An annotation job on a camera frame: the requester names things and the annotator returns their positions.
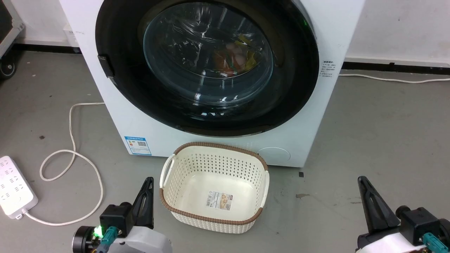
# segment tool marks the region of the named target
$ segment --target white wall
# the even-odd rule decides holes
[[[67,19],[59,0],[11,0],[11,2],[26,27],[19,35],[18,43],[69,46],[63,31]]]
[[[366,0],[346,60],[450,67],[450,0]]]
[[[27,27],[22,43],[69,45],[59,0],[12,2]],[[450,67],[449,26],[450,0],[366,0],[346,60]]]

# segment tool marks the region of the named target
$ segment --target caster wheel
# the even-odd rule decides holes
[[[16,73],[16,64],[14,62],[0,61],[0,79],[10,79]]]

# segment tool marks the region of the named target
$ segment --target washing machine door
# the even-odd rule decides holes
[[[132,104],[206,136],[283,124],[319,72],[309,19],[289,0],[105,0],[96,43],[103,70]]]

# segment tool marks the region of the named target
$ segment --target barcode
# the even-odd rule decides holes
[[[208,200],[206,201],[206,206],[209,207],[211,205],[212,195],[208,195]]]

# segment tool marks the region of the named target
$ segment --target power cord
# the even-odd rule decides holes
[[[66,173],[69,169],[70,166],[72,166],[73,161],[75,160],[75,156],[79,156],[83,159],[85,159],[95,170],[95,173],[97,174],[97,177],[99,179],[99,184],[100,184],[100,200],[97,203],[97,205],[94,207],[94,209],[92,209],[92,211],[88,214],[86,214],[85,216],[73,220],[73,221],[68,221],[68,222],[63,222],[63,223],[51,223],[51,222],[46,222],[46,221],[42,221],[34,216],[32,216],[31,214],[28,213],[27,210],[23,210],[23,214],[25,214],[26,216],[30,217],[32,220],[35,220],[39,223],[45,224],[45,225],[49,225],[49,226],[65,226],[65,225],[69,225],[69,224],[73,224],[79,221],[82,221],[84,219],[86,219],[87,217],[91,216],[95,211],[97,211],[97,209],[99,208],[100,204],[102,203],[103,200],[103,183],[102,183],[102,179],[100,177],[100,173],[99,170],[97,169],[97,167],[94,165],[93,162],[91,162],[87,157],[85,157],[84,155],[80,154],[77,152],[77,147],[75,146],[75,140],[73,138],[73,133],[72,133],[72,110],[79,106],[79,105],[98,105],[98,104],[105,104],[105,103],[79,103],[79,104],[74,104],[69,111],[69,132],[70,132],[70,139],[72,140],[72,144],[73,144],[73,150],[68,150],[68,149],[62,149],[62,150],[58,150],[53,152],[52,154],[50,154],[49,156],[47,156],[47,158],[42,162],[42,164],[40,165],[40,169],[39,169],[39,175],[41,176],[40,178],[44,181],[53,181],[56,180],[58,178],[60,178],[62,175],[64,175],[64,173]],[[63,170],[63,172],[61,172],[59,175],[57,175],[54,178],[45,178],[44,175],[42,174],[42,170],[44,168],[45,163],[47,163],[47,161],[50,159],[50,157],[58,154],[58,153],[63,153],[63,152],[68,152],[68,153],[72,153],[72,160],[70,161],[69,165]]]
[[[396,82],[404,82],[404,83],[426,83],[426,82],[432,82],[432,81],[450,81],[450,78],[445,79],[431,79],[431,80],[423,80],[423,81],[406,81],[406,80],[398,80],[398,79],[386,79],[386,78],[379,78],[379,77],[371,77],[361,74],[339,74],[340,77],[365,77],[380,81],[396,81]]]

